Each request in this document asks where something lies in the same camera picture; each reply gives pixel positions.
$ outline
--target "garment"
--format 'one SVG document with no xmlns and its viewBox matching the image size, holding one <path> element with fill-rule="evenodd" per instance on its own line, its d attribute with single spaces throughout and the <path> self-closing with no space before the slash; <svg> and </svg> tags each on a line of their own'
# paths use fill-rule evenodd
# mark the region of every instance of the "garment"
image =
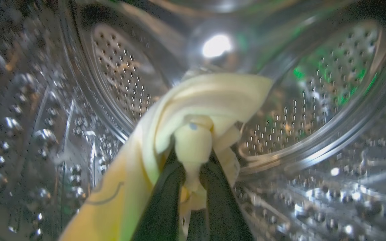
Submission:
<svg viewBox="0 0 386 241">
<path fill-rule="evenodd" d="M 234 124 L 257 112 L 271 86 L 262 76 L 218 73 L 171 89 L 139 121 L 60 240 L 129 241 L 173 145 L 187 173 L 180 220 L 188 223 L 191 210 L 206 207 L 200 165 L 213 148 L 234 185 L 240 168 L 230 149 L 240 137 Z"/>
</svg>

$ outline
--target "shiny metal surface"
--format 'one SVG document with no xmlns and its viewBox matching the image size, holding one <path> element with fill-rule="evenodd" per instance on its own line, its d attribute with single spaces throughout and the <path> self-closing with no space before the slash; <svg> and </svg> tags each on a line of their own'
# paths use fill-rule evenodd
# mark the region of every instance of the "shiny metal surface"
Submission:
<svg viewBox="0 0 386 241">
<path fill-rule="evenodd" d="M 236 146 L 257 240 L 386 240 L 386 2 L 132 4 L 0 2 L 0 240 L 56 240 L 197 67 L 275 80 Z"/>
</svg>

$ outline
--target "pale yellow fabric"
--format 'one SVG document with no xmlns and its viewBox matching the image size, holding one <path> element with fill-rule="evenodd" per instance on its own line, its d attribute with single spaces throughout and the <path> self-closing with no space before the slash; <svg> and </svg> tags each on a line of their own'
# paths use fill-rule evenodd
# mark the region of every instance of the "pale yellow fabric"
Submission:
<svg viewBox="0 0 386 241">
<path fill-rule="evenodd" d="M 220 73 L 196 76 L 171 89 L 140 120 L 60 240 L 129 241 L 174 143 L 187 171 L 181 218 L 188 222 L 192 209 L 205 207 L 199 167 L 212 148 L 229 183 L 235 183 L 239 163 L 230 146 L 240 133 L 233 125 L 251 118 L 271 84 L 257 75 Z"/>
</svg>

